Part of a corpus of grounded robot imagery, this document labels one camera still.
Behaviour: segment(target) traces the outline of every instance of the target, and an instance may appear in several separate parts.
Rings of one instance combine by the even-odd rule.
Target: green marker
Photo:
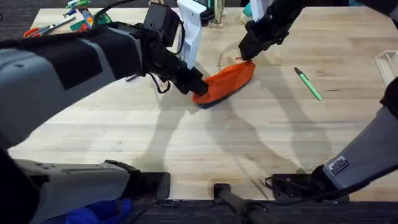
[[[311,91],[311,93],[312,93],[319,101],[322,101],[322,96],[319,95],[319,93],[317,92],[317,90],[312,86],[312,84],[310,83],[310,81],[308,80],[308,78],[304,75],[304,73],[303,73],[302,71],[300,71],[300,69],[298,69],[297,67],[295,67],[294,70],[295,70],[296,73],[299,75],[299,77],[301,78],[301,80],[303,80],[304,84],[308,87],[308,89]]]

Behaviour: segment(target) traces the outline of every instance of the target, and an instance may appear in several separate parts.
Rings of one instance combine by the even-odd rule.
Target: floor
[[[0,12],[0,40],[22,37],[40,8],[63,7],[68,0],[2,0]],[[95,0],[92,7],[104,7],[113,0]],[[174,5],[173,0],[165,1]],[[239,6],[240,0],[226,0],[227,7]],[[146,0],[137,0],[123,7],[146,7]],[[227,206],[209,208],[210,202],[178,202],[171,208],[153,207],[136,223],[237,223],[238,219]],[[136,204],[134,213],[147,206]],[[306,203],[289,207],[271,207],[271,214],[289,223],[398,223],[398,203],[350,202],[341,204]]]

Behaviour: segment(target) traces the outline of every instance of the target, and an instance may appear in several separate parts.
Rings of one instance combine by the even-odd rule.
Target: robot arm
[[[0,148],[19,144],[59,111],[135,73],[154,73],[183,94],[206,93],[202,74],[166,48],[179,23],[171,8],[151,4],[143,24],[0,42]]]
[[[315,5],[315,0],[275,0],[265,10],[265,14],[258,21],[249,21],[245,28],[247,34],[239,44],[243,60],[254,58],[263,50],[274,44],[282,44],[289,34],[293,22],[300,15],[303,8]],[[393,0],[361,0],[365,5],[375,9],[398,21],[398,1]],[[262,7],[260,3],[252,7]],[[261,13],[264,9],[252,9]]]
[[[362,0],[367,6],[398,20],[398,1]],[[239,44],[242,58],[250,60],[271,45],[281,44],[302,9],[311,0],[275,0],[257,22],[246,24],[248,31]],[[268,178],[275,198],[322,200],[357,191],[398,169],[398,79],[386,90],[383,107],[363,130],[336,157],[318,166],[310,175],[274,174]]]

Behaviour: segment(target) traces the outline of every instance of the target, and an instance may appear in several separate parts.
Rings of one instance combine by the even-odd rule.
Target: blue object
[[[97,202],[43,224],[120,224],[132,212],[132,200]]]
[[[356,0],[349,0],[348,2],[350,4],[350,6],[363,6],[362,3],[359,3]]]
[[[68,15],[68,16],[71,16],[71,15],[73,15],[74,13],[76,13],[76,9],[70,10],[69,12],[67,12],[67,15]]]
[[[246,17],[251,17],[252,13],[251,13],[251,4],[250,4],[250,2],[244,7],[243,14]]]

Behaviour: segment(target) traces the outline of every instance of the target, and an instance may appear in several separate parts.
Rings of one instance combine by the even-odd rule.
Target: wooden tabletop
[[[41,9],[33,26],[62,20],[65,11]],[[134,24],[146,11],[112,9],[109,15]],[[225,11],[223,29],[203,31],[197,67],[205,75],[239,56],[246,33],[241,9]],[[68,26],[57,30],[67,31]],[[166,170],[172,175],[170,198],[209,199],[213,184],[223,182],[244,198],[272,198],[263,177],[311,172],[373,119],[385,89],[374,58],[397,48],[396,28],[377,12],[307,8],[282,45],[255,58],[253,80],[211,109],[198,109],[175,88],[159,95],[149,77],[121,80],[54,116],[10,153],[42,162],[114,159],[143,171]],[[298,78],[296,66],[323,101]],[[396,201],[397,183],[396,172],[351,199]]]

